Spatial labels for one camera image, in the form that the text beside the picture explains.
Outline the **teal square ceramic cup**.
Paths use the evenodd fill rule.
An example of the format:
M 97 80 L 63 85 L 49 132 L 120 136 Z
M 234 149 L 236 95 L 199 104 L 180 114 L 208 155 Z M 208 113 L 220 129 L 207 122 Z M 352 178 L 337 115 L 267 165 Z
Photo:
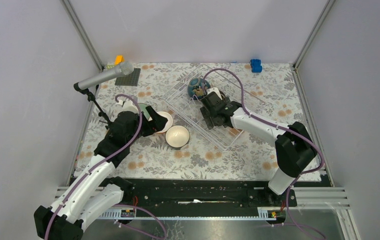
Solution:
M 184 126 L 175 125 L 166 132 L 165 140 L 170 147 L 179 150 L 189 143 L 190 132 Z

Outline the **dark blue floral bowl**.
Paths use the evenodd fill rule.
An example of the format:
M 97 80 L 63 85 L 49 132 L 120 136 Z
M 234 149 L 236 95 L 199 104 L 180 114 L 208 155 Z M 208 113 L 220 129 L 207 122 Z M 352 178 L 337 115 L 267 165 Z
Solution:
M 204 78 L 193 78 L 187 86 L 188 96 L 193 100 L 200 100 L 207 94 L 210 83 Z

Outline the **celadon green ceramic bowl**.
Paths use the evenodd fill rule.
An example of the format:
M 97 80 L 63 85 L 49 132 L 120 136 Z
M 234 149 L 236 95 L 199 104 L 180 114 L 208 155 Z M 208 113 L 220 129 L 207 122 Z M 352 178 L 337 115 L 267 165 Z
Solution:
M 139 103 L 138 105 L 139 105 L 139 107 L 140 107 L 140 109 L 141 109 L 143 115 L 146 117 L 146 119 L 147 119 L 148 121 L 152 120 L 152 118 L 151 118 L 151 116 L 150 116 L 150 114 L 149 114 L 149 112 L 148 112 L 148 110 L 147 110 L 148 105 L 145 104 L 145 103 Z

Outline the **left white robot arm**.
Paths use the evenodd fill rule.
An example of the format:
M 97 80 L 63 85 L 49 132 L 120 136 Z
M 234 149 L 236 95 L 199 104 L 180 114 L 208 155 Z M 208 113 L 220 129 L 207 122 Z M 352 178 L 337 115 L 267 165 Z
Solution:
M 129 155 L 135 140 L 163 130 L 167 122 L 151 106 L 142 113 L 134 109 L 121 111 L 79 177 L 49 207 L 41 205 L 34 212 L 37 235 L 44 240 L 79 240 L 110 207 L 131 203 L 133 184 L 121 177 L 109 180 L 97 195 L 93 193 Z

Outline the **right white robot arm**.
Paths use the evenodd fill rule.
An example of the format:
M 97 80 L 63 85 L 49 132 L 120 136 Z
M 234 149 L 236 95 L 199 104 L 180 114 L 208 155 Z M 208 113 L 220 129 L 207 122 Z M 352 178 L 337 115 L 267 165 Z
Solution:
M 249 111 L 242 103 L 220 97 L 214 91 L 202 98 L 201 103 L 200 111 L 209 129 L 243 130 L 275 147 L 278 169 L 268 183 L 264 198 L 271 206 L 281 203 L 284 191 L 318 154 L 306 127 L 298 121 L 288 126 L 271 122 Z

